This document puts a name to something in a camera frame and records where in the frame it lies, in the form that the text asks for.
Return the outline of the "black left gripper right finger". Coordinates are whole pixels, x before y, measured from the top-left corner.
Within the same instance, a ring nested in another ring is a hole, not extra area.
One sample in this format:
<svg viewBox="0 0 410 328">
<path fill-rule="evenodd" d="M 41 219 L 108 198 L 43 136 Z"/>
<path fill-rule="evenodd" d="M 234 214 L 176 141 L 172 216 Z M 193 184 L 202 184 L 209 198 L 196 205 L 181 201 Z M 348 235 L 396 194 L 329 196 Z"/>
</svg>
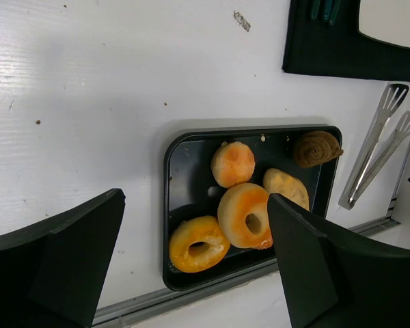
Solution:
<svg viewBox="0 0 410 328">
<path fill-rule="evenodd" d="M 272 194 L 275 254 L 293 327 L 410 327 L 410 250 Z"/>
</svg>

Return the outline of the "metal tongs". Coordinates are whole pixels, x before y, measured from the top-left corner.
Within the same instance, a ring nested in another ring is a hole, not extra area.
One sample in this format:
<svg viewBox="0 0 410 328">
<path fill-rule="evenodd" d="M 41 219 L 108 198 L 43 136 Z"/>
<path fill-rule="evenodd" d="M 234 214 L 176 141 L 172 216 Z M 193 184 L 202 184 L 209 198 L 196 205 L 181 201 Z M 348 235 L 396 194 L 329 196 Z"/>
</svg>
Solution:
<svg viewBox="0 0 410 328">
<path fill-rule="evenodd" d="M 373 123 L 338 201 L 341 207 L 347 210 L 354 207 L 357 200 L 381 171 L 391 155 L 410 136 L 410 111 L 406 111 L 389 136 L 384 149 L 380 154 L 375 154 L 383 130 L 404 102 L 408 92 L 409 86 L 402 83 L 390 83 L 384 89 Z"/>
</svg>

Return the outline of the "pale glazed ring donut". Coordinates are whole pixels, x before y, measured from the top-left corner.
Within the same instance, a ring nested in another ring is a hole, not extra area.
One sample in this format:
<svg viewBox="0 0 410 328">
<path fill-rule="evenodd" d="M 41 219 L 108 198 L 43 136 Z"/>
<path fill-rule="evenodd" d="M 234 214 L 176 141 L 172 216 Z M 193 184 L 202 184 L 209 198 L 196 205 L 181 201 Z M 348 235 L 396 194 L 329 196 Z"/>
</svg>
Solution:
<svg viewBox="0 0 410 328">
<path fill-rule="evenodd" d="M 268 199 L 269 193 L 253 183 L 239 184 L 225 192 L 217 218 L 223 234 L 233 246 L 241 249 L 271 246 Z"/>
</svg>

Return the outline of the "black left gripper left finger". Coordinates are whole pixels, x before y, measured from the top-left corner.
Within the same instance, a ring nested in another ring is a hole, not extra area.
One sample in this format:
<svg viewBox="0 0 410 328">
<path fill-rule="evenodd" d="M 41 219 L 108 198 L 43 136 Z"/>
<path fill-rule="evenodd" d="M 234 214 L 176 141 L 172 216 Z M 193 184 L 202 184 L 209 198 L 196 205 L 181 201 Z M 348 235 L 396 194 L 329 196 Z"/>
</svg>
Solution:
<svg viewBox="0 0 410 328">
<path fill-rule="evenodd" d="M 91 327 L 122 223 L 108 190 L 0 236 L 0 327 Z"/>
</svg>

